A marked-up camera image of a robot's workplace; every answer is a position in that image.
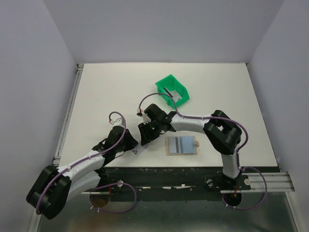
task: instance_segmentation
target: white wall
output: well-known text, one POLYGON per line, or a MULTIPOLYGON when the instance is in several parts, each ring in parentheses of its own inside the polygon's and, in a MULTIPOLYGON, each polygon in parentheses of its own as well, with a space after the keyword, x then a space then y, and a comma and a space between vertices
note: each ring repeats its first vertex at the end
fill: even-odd
POLYGON ((0 2, 0 231, 27 231, 26 195, 51 163, 76 65, 42 0, 0 2))
POLYGON ((248 68, 274 152, 308 219, 309 1, 283 3, 248 68))
POLYGON ((44 0, 75 60, 247 62, 283 0, 44 0))

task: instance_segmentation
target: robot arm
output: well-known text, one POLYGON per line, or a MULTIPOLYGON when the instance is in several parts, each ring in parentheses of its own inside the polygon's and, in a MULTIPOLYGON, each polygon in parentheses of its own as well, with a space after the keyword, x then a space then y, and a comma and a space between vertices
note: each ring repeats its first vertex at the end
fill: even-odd
POLYGON ((62 167, 56 168, 49 165, 44 168, 28 193, 27 202, 36 208, 46 186, 55 176, 66 169, 68 171, 56 179, 42 198, 39 211, 46 218, 54 218, 60 213, 68 200, 81 192, 97 187, 101 179, 99 169, 115 159, 118 152, 132 150, 138 144, 129 130, 126 129, 122 141, 112 150, 103 153, 104 150, 112 147, 120 139, 123 132, 122 120, 118 119, 113 123, 113 128, 108 137, 94 146, 84 157, 62 167))
MULTIPOLYGON (((235 179, 240 174, 239 156, 236 152, 240 143, 241 129, 233 122, 219 119, 183 118, 175 111, 166 114, 157 105, 151 104, 143 113, 144 122, 139 124, 141 145, 145 145, 159 137, 162 131, 194 131, 206 134, 213 147, 221 153, 223 174, 235 179)), ((225 113, 216 110, 209 116, 229 118, 225 113)))

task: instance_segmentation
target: green plastic bin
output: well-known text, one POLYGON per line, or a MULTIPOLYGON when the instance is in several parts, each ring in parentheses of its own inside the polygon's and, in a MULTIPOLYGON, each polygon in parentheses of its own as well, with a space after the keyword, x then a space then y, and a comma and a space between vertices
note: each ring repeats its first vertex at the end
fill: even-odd
MULTIPOLYGON (((176 106, 179 107, 189 100, 187 89, 171 74, 155 84, 158 88, 158 93, 172 94, 176 98, 176 106)), ((175 109, 171 98, 161 95, 167 104, 175 109)))

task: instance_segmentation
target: white tabletop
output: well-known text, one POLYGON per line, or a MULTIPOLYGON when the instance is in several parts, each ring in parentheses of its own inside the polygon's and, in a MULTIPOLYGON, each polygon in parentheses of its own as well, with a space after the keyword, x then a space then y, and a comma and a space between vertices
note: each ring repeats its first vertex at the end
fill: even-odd
MULTIPOLYGON (((60 165, 85 154, 112 129, 111 111, 121 112, 127 127, 140 140, 136 111, 141 99, 156 92, 155 82, 173 74, 188 90, 190 100, 179 107, 185 115, 224 111, 248 130, 249 142, 240 151, 242 166, 277 166, 262 114, 244 63, 103 63, 85 64, 63 144, 60 165)), ((173 109, 160 96, 149 97, 142 109, 155 103, 166 113, 173 109)), ((167 132, 138 156, 128 151, 113 160, 112 167, 215 167, 222 166, 221 155, 206 135, 195 132, 167 132), (166 136, 195 135, 200 146, 197 155, 167 156, 166 136)))

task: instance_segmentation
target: purple cable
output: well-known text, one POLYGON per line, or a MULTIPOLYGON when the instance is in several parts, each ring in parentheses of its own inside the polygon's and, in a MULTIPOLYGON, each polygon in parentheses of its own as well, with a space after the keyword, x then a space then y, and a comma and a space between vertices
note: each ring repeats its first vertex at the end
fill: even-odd
POLYGON ((121 211, 113 211, 113 210, 107 210, 107 209, 102 209, 102 208, 96 208, 92 204, 92 199, 90 199, 90 204, 92 205, 91 207, 98 210, 98 211, 105 212, 105 213, 112 213, 112 214, 122 214, 122 213, 126 213, 126 212, 132 210, 136 206, 136 203, 137 203, 137 194, 136 194, 136 191, 135 191, 135 189, 133 188, 132 185, 129 185, 127 183, 113 183, 113 184, 108 184, 108 185, 104 185, 104 186, 101 186, 101 187, 93 188, 92 190, 98 190, 98 189, 102 189, 102 188, 106 188, 106 187, 114 186, 114 185, 126 185, 126 186, 129 186, 133 190, 134 202, 128 209, 121 210, 121 211))
MULTIPOLYGON (((121 134, 119 140, 118 140, 113 146, 111 146, 110 148, 108 148, 108 149, 106 149, 106 150, 104 150, 104 151, 102 151, 102 152, 99 152, 99 153, 96 153, 96 154, 90 156, 90 158, 93 158, 93 157, 102 155, 102 154, 104 154, 104 153, 106 153, 106 152, 109 152, 109 151, 112 150, 114 147, 116 147, 116 146, 122 141, 122 139, 124 138, 125 132, 126 132, 126 120, 125 120, 124 116, 123 116, 121 113, 116 112, 116 111, 113 111, 113 112, 111 112, 111 113, 109 114, 109 116, 108 116, 109 121, 111 120, 112 114, 118 114, 118 115, 122 118, 123 123, 124 123, 124 131, 122 132, 122 134, 121 134)), ((81 160, 75 162, 74 164, 72 164, 72 165, 70 166, 70 168, 75 167, 76 165, 78 165, 78 164, 84 162, 85 160, 89 160, 89 157, 85 157, 85 158, 83 158, 83 159, 81 159, 81 160)), ((41 196, 40 196, 40 198, 39 198, 39 200, 38 200, 38 203, 37 203, 37 205, 36 205, 36 207, 35 207, 35 212, 36 212, 36 214, 41 214, 41 213, 40 213, 40 205, 41 205, 42 200, 43 200, 43 197, 45 196, 45 194, 46 194, 46 192, 48 191, 48 189, 49 189, 49 188, 51 187, 51 185, 58 179, 58 177, 60 177, 62 174, 64 174, 64 173, 67 172, 67 171, 69 171, 68 168, 66 168, 66 169, 64 169, 63 171, 59 172, 59 173, 47 184, 47 186, 46 186, 45 189, 43 190, 43 192, 42 192, 42 194, 41 194, 41 196)))
POLYGON ((245 129, 245 127, 244 127, 243 125, 241 125, 239 122, 234 121, 234 120, 232 120, 232 119, 230 119, 230 118, 225 118, 225 117, 216 117, 216 116, 196 117, 196 116, 186 116, 186 115, 182 115, 182 114, 178 111, 174 99, 173 99, 170 95, 165 94, 165 93, 151 93, 151 94, 148 94, 146 97, 144 97, 144 98, 141 100, 141 102, 140 102, 140 104, 139 104, 139 109, 140 109, 141 104, 143 103, 143 101, 144 101, 146 98, 148 98, 148 97, 150 97, 150 96, 152 96, 152 95, 164 95, 164 96, 167 96, 167 97, 171 98, 171 100, 173 101, 174 107, 175 107, 175 111, 176 111, 176 113, 177 113, 180 117, 188 118, 188 119, 220 119, 220 120, 225 120, 225 121, 233 122, 233 123, 237 124, 237 125, 238 125, 240 128, 242 128, 242 130, 245 132, 246 139, 245 139, 245 141, 243 142, 243 144, 242 144, 241 146, 238 147, 238 149, 236 150, 236 152, 239 152, 239 150, 242 149, 242 148, 247 144, 248 139, 249 139, 248 132, 247 132, 247 130, 245 129))
POLYGON ((262 204, 266 200, 266 197, 267 197, 267 183, 266 183, 265 177, 263 176, 263 174, 259 170, 257 170, 254 167, 244 167, 242 169, 242 171, 244 172, 247 168, 255 170, 257 173, 259 173, 261 175, 261 177, 262 177, 262 179, 264 181, 264 184, 265 184, 265 193, 264 193, 263 198, 259 201, 259 203, 255 204, 253 206, 250 206, 250 207, 247 207, 247 208, 236 208, 234 206, 231 206, 231 205, 227 204, 226 201, 225 201, 225 195, 222 194, 222 202, 225 204, 226 207, 229 207, 231 209, 236 209, 236 210, 249 210, 249 209, 253 209, 253 208, 258 207, 260 204, 262 204))

